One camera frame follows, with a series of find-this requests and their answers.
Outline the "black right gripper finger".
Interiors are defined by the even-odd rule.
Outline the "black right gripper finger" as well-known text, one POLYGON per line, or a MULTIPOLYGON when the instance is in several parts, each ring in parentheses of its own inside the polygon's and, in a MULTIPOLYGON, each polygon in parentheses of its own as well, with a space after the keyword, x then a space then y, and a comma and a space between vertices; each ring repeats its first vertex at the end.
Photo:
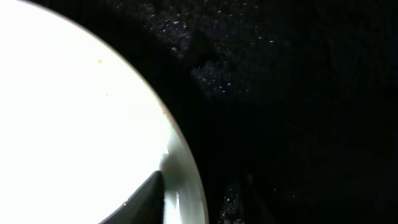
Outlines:
POLYGON ((164 198, 164 178, 157 170, 100 224, 163 224, 164 198))

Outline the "green plate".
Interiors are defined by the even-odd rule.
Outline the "green plate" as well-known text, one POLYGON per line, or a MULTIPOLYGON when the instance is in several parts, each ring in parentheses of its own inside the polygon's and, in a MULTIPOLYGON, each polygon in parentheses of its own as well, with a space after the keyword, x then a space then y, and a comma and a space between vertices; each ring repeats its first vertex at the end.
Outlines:
POLYGON ((164 223, 208 223, 190 148, 142 75, 82 26, 1 2, 1 222, 100 223, 155 171, 164 223))

